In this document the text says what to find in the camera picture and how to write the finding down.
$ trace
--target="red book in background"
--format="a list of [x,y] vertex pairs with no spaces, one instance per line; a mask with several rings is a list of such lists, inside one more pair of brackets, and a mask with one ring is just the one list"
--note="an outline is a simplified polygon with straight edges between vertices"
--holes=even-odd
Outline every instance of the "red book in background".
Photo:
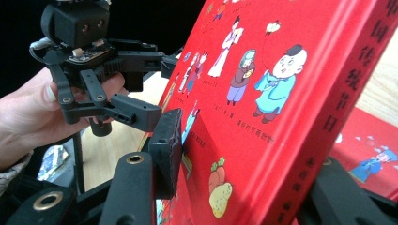
[[181,108],[160,224],[290,224],[398,23],[396,1],[207,0],[160,105]]
[[355,108],[330,155],[354,180],[398,202],[398,127]]

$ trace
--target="black plastic part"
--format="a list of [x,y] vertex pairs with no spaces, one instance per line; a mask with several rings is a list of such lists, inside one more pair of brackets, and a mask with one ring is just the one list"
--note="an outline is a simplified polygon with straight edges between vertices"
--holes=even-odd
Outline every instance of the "black plastic part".
[[398,224],[398,202],[366,189],[364,189],[364,191],[375,203],[375,205],[377,205],[377,207],[389,218],[389,220],[391,220],[394,224]]
[[336,159],[329,157],[298,213],[299,224],[396,224]]
[[164,56],[161,61],[161,76],[170,79],[176,67],[178,59],[175,56]]
[[111,105],[106,115],[142,131],[152,132],[161,118],[159,106],[139,99],[116,94],[111,97]]
[[107,181],[76,197],[76,204],[71,209],[73,219],[69,224],[99,224],[103,205],[108,196],[111,182]]
[[41,18],[41,29],[46,37],[73,48],[105,38],[108,24],[109,9],[92,1],[51,4]]
[[122,51],[155,52],[158,50],[158,46],[154,44],[146,44],[139,40],[110,38],[109,42]]
[[126,154],[117,163],[99,224],[155,224],[154,194],[152,157]]
[[9,219],[8,225],[62,224],[75,194],[67,187],[49,187],[27,199]]
[[182,110],[165,112],[149,140],[156,178],[156,198],[171,199],[176,195],[179,165],[181,163]]
[[[58,86],[58,102],[61,105],[61,109],[65,115],[65,111],[71,110],[74,107],[74,95],[69,86],[69,81],[64,74],[64,71],[58,64],[49,64],[47,68],[51,71],[53,81]],[[69,124],[75,124],[79,122],[79,118],[67,118]]]
[[97,137],[105,137],[112,132],[111,123],[103,123],[102,121],[95,122],[93,118],[89,119],[91,131]]
[[125,78],[124,87],[130,92],[144,91],[144,73],[143,72],[126,72],[122,73]]
[[84,168],[83,168],[83,147],[82,136],[80,132],[74,133],[73,136],[73,152],[75,157],[74,172],[76,176],[76,185],[79,193],[85,193],[84,187]]
[[92,69],[82,70],[80,71],[80,77],[94,105],[98,107],[106,106],[108,104],[108,98],[94,71]]
[[120,72],[161,71],[163,56],[163,52],[119,51],[118,57],[123,60],[123,67]]

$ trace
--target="cartoon child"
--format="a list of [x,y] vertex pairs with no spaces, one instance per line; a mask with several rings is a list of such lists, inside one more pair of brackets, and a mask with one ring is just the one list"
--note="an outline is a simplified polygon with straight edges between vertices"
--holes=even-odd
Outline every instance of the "cartoon child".
[[381,170],[382,162],[392,162],[398,160],[397,155],[389,148],[377,154],[376,157],[363,160],[360,165],[349,173],[362,183],[365,183],[372,174],[377,174]]
[[182,90],[184,89],[185,83],[187,82],[188,77],[190,76],[190,74],[191,74],[191,72],[192,72],[193,65],[196,63],[196,61],[198,60],[198,58],[199,58],[199,52],[197,52],[197,53],[195,54],[195,56],[193,57],[193,59],[192,59],[192,61],[191,61],[190,66],[187,68],[187,71],[185,72],[184,77],[183,77],[183,79],[182,79],[181,85],[180,85],[179,88],[178,88],[178,92],[182,92]]
[[219,20],[222,18],[222,14],[225,12],[225,7],[226,7],[226,3],[228,2],[228,0],[223,0],[222,4],[220,5],[220,7],[217,9],[216,15],[214,16],[213,21],[215,20]]
[[222,52],[220,53],[220,56],[217,58],[213,67],[208,72],[208,75],[210,77],[220,77],[223,65],[229,53],[229,49],[233,44],[237,44],[239,42],[239,39],[243,34],[243,28],[237,28],[239,22],[240,22],[240,17],[237,16],[235,18],[234,24],[232,25],[231,32],[229,32],[229,34],[225,38],[225,41],[222,43]]
[[254,73],[254,56],[255,50],[248,50],[240,60],[239,67],[231,81],[231,86],[226,97],[227,105],[232,101],[232,105],[235,106],[235,104],[242,99],[246,86],[249,83],[249,79]]
[[307,52],[301,45],[295,45],[275,64],[272,74],[267,70],[261,80],[254,86],[261,91],[261,96],[255,101],[257,109],[254,117],[263,115],[262,123],[272,121],[281,113],[284,103],[289,98],[299,74],[307,60]]
[[190,77],[190,81],[187,84],[187,97],[190,94],[191,90],[193,89],[193,85],[195,84],[195,81],[197,79],[200,79],[200,75],[203,70],[203,64],[205,63],[207,59],[208,53],[205,52],[202,54],[202,56],[199,59],[199,62],[194,65],[194,70],[192,72],[192,75]]

